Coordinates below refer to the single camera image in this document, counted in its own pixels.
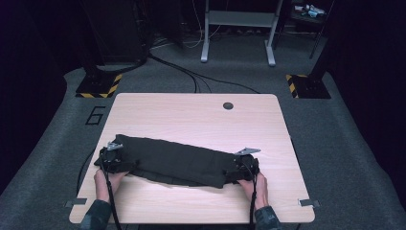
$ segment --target sleeve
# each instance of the sleeve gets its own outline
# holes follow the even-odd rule
[[[80,223],[79,230],[103,230],[110,219],[110,204],[96,199]]]
[[[271,206],[265,206],[255,212],[256,230],[282,230],[282,225]]]

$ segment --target power cord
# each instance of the power cord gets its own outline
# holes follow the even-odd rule
[[[226,12],[228,11],[228,4],[229,4],[230,0],[227,0],[227,5],[226,5]],[[209,39],[212,38],[212,36],[215,35],[215,33],[217,33],[218,29],[220,29],[221,25],[219,25],[217,27],[217,29],[215,29],[215,31],[212,33],[212,35],[209,36]]]
[[[104,165],[102,163],[102,154],[105,154],[107,152],[107,149],[104,150],[104,152],[101,152],[99,154],[99,160],[101,162],[101,170],[104,174],[105,181],[107,184],[107,190],[108,190],[108,196],[110,197],[110,207],[111,207],[111,213],[113,214],[114,222],[116,223],[116,227],[118,230],[122,230],[122,226],[120,225],[119,222],[119,217],[117,216],[117,210],[116,210],[116,203],[114,202],[114,195],[113,195],[113,189],[111,187],[111,182],[108,179],[108,169],[104,168]]]
[[[77,196],[79,194],[79,187],[80,187],[80,179],[81,179],[81,173],[83,172],[84,166],[86,165],[86,162],[89,160],[90,156],[93,155],[93,152],[95,152],[96,148],[90,151],[89,155],[87,155],[86,159],[84,160],[83,164],[80,167],[79,175],[78,175],[78,181],[77,181]]]
[[[197,11],[196,11],[196,6],[194,5],[194,0],[192,0],[192,4],[193,4],[193,9],[194,9],[194,14],[196,15],[197,23],[199,24],[200,38],[199,38],[199,40],[196,42],[196,44],[194,44],[194,45],[192,45],[192,46],[187,46],[187,45],[185,45],[185,46],[188,47],[188,48],[194,48],[194,47],[196,47],[197,45],[199,45],[200,42],[202,41],[202,37],[203,37],[202,26],[201,26],[201,24],[200,24],[199,17],[197,16]]]
[[[254,207],[255,207],[255,200],[257,198],[257,175],[253,174],[250,170],[250,168],[244,163],[242,162],[242,164],[245,166],[245,168],[248,169],[248,172],[251,175],[252,181],[253,181],[253,186],[254,186],[254,191],[253,194],[251,196],[251,204],[250,204],[250,225],[249,225],[249,229],[250,230],[255,230],[255,225],[254,225]]]
[[[158,61],[158,62],[161,62],[161,63],[163,63],[163,64],[165,64],[165,65],[167,65],[167,66],[170,66],[170,67],[172,67],[172,68],[174,68],[174,69],[177,69],[177,70],[179,70],[179,71],[182,71],[183,73],[189,75],[194,81],[195,81],[195,78],[199,78],[199,79],[201,79],[203,82],[205,82],[203,79],[206,79],[206,80],[216,81],[216,82],[220,82],[220,83],[227,83],[227,84],[237,85],[237,86],[240,86],[240,87],[249,89],[249,90],[251,90],[251,91],[253,91],[253,92],[255,92],[255,93],[260,94],[259,91],[255,90],[255,89],[253,89],[253,88],[251,88],[251,87],[245,86],[245,85],[243,85],[243,84],[234,83],[234,82],[229,82],[229,81],[225,81],[225,80],[216,80],[216,79],[213,79],[213,78],[209,78],[209,77],[206,77],[206,76],[203,76],[203,75],[194,73],[193,71],[188,70],[188,69],[185,69],[185,68],[183,68],[183,67],[181,67],[181,66],[179,66],[179,65],[173,64],[173,63],[168,62],[168,61],[165,61],[165,60],[162,60],[162,59],[160,59],[160,58],[154,56],[154,55],[151,54],[151,53],[149,53],[148,57],[149,57],[149,58],[152,58],[152,59],[154,59],[154,60],[156,60],[156,61]],[[206,83],[206,85],[207,85],[207,87],[209,88],[210,92],[212,93],[212,90],[210,89],[209,85],[208,85],[207,83]]]

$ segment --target table surface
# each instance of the table surface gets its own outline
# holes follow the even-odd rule
[[[225,109],[224,103],[233,104]],[[266,94],[134,94],[117,95],[96,152],[116,134],[148,137],[253,155],[267,177],[269,203],[281,222],[311,222],[312,207],[278,99]],[[70,220],[79,223],[96,198],[94,154],[83,179]],[[115,202],[121,223],[248,223],[249,201],[239,185],[175,186],[128,175]]]

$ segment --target metal bracket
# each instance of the metal bracket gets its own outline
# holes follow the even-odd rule
[[[320,208],[320,206],[322,206],[319,200],[311,200],[311,199],[299,199],[299,204],[302,207],[312,206],[313,208]]]
[[[66,201],[64,207],[65,208],[73,208],[74,205],[84,205],[86,204],[87,198],[75,198],[74,200]]]
[[[118,150],[118,149],[121,149],[123,147],[124,147],[123,144],[116,144],[116,143],[113,143],[113,142],[109,142],[107,144],[107,150]]]
[[[243,150],[240,150],[240,151],[234,153],[234,155],[248,155],[248,154],[259,152],[259,151],[260,151],[260,149],[245,148]]]

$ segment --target dark background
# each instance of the dark background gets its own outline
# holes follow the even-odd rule
[[[244,2],[239,4],[246,9]],[[268,3],[262,8],[260,1],[254,2],[252,7],[268,9]],[[195,3],[203,18],[204,1]],[[222,5],[218,1],[214,8]],[[327,49],[319,61],[334,77],[355,123],[406,207],[405,4],[337,0],[336,5]],[[179,15],[191,26],[195,23],[191,1],[151,0],[148,9],[152,28],[178,43],[180,29],[171,25],[181,21]],[[78,55],[103,62],[79,1],[1,1],[0,31],[3,191],[57,111],[66,90],[64,74],[82,66]],[[76,39],[85,50],[75,52]]]

